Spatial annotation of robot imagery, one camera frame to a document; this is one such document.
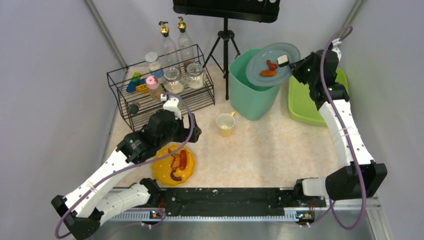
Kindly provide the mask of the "cream yellow mug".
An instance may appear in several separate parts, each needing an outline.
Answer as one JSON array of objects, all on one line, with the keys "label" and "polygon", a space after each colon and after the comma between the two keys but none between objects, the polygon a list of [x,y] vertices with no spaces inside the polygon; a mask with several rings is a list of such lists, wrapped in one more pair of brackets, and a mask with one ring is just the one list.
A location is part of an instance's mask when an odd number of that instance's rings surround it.
[{"label": "cream yellow mug", "polygon": [[216,125],[221,136],[228,137],[233,133],[236,123],[235,115],[236,112],[232,111],[231,113],[223,113],[216,119]]}]

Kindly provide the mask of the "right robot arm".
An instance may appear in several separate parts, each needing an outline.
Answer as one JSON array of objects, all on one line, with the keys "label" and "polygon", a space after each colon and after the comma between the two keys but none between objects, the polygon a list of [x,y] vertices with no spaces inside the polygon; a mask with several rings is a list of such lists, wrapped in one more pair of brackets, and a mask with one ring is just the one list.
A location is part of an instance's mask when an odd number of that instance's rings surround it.
[{"label": "right robot arm", "polygon": [[371,198],[388,174],[386,165],[376,163],[365,147],[354,121],[350,96],[336,81],[340,50],[318,50],[289,64],[292,75],[308,85],[309,96],[324,119],[336,149],[338,170],[325,177],[297,180],[305,196],[328,197],[334,201]]}]

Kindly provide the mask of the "pink lid spice jar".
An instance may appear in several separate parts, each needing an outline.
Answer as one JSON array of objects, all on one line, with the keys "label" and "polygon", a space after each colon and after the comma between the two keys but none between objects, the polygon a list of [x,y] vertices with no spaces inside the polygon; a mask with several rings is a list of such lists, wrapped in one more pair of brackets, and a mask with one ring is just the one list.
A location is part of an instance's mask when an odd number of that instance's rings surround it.
[{"label": "pink lid spice jar", "polygon": [[159,82],[159,80],[151,75],[145,79],[146,85],[149,89],[149,94],[151,98],[155,101],[161,100],[161,95],[164,93],[164,90]]}]

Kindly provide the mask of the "large clear glass jar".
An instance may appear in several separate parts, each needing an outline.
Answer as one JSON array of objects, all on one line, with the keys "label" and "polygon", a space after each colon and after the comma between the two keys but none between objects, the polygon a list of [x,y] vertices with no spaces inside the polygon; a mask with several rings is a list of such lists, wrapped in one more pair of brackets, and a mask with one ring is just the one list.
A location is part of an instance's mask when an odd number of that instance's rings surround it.
[{"label": "large clear glass jar", "polygon": [[170,67],[164,71],[165,89],[168,92],[179,94],[184,90],[181,72],[176,67]]}]

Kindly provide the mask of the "black lid spice jar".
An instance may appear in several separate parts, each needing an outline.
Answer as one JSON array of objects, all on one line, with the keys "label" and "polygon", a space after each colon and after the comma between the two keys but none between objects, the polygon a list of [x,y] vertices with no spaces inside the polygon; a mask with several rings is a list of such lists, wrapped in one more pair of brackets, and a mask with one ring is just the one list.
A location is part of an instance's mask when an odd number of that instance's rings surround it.
[{"label": "black lid spice jar", "polygon": [[136,115],[139,112],[139,110],[140,110],[140,105],[138,103],[136,103],[136,102],[135,103],[131,103],[128,106],[128,113],[131,116]]}]

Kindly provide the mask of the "yellow scalloped plate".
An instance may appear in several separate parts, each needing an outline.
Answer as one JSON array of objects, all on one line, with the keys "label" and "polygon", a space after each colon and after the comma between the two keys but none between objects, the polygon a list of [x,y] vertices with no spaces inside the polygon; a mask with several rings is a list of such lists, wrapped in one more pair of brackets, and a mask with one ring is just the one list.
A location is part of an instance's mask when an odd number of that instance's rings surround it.
[{"label": "yellow scalloped plate", "polygon": [[160,161],[156,161],[151,164],[151,170],[153,178],[158,180],[162,185],[168,187],[176,187],[186,183],[189,178],[194,174],[196,159],[194,153],[188,149],[187,147],[183,147],[181,150],[185,150],[187,153],[187,167],[184,170],[180,170],[180,168],[175,169],[175,176],[181,176],[182,181],[174,181],[171,179],[170,173],[173,170],[171,168],[171,163],[173,160],[172,154],[163,158]]}]

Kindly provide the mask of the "grey-blue plate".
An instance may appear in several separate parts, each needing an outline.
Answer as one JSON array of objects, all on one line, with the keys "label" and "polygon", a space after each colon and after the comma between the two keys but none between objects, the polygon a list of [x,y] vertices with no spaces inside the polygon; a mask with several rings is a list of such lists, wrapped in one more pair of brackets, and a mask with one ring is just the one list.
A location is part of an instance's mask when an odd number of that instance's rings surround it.
[{"label": "grey-blue plate", "polygon": [[275,70],[276,75],[274,76],[260,75],[261,71],[269,69],[267,60],[272,64],[278,65],[278,58],[284,55],[287,56],[288,63],[290,64],[301,59],[300,51],[291,43],[274,43],[260,49],[247,64],[245,73],[248,81],[257,87],[273,87],[289,79],[292,74],[287,65],[283,67],[278,66]]}]

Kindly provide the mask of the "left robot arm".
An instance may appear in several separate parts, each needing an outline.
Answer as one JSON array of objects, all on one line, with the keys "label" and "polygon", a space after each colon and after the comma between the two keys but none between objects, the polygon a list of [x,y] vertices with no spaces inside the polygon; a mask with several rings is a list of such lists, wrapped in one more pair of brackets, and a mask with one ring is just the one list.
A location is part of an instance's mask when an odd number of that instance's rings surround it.
[{"label": "left robot arm", "polygon": [[57,195],[51,205],[59,214],[55,238],[69,235],[76,240],[91,237],[105,222],[153,197],[149,178],[136,186],[109,196],[116,184],[135,168],[156,162],[156,154],[171,142],[196,143],[202,133],[195,115],[188,111],[189,127],[184,126],[179,109],[160,109],[149,117],[141,130],[128,133],[108,159],[84,183],[67,195]]}]

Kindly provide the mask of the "oil bottle gold cap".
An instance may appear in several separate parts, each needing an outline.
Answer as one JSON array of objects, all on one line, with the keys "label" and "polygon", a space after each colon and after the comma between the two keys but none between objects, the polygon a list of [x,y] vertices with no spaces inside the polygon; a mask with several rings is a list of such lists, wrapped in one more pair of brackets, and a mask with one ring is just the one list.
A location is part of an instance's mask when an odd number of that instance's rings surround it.
[{"label": "oil bottle gold cap", "polygon": [[169,68],[177,68],[181,71],[180,60],[175,42],[170,37],[170,29],[166,26],[168,21],[159,21],[160,33],[163,36],[162,50]]},{"label": "oil bottle gold cap", "polygon": [[195,60],[194,55],[194,47],[191,37],[188,35],[187,32],[187,25],[184,22],[184,19],[182,16],[178,17],[179,22],[177,24],[178,30],[179,30],[179,36],[178,36],[178,46],[180,48],[180,55],[181,59],[183,60],[183,66],[186,70],[187,67],[192,64]]}]

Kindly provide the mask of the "blue label jar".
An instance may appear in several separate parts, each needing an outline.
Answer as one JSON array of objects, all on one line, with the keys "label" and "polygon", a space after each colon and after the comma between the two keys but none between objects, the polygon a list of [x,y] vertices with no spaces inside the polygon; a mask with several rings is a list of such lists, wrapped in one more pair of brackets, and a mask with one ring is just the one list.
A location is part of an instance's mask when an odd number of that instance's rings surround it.
[{"label": "blue label jar", "polygon": [[165,81],[164,71],[162,63],[159,60],[159,56],[156,52],[151,51],[145,55],[145,61],[147,62],[149,72],[152,76],[156,77],[160,83]]}]

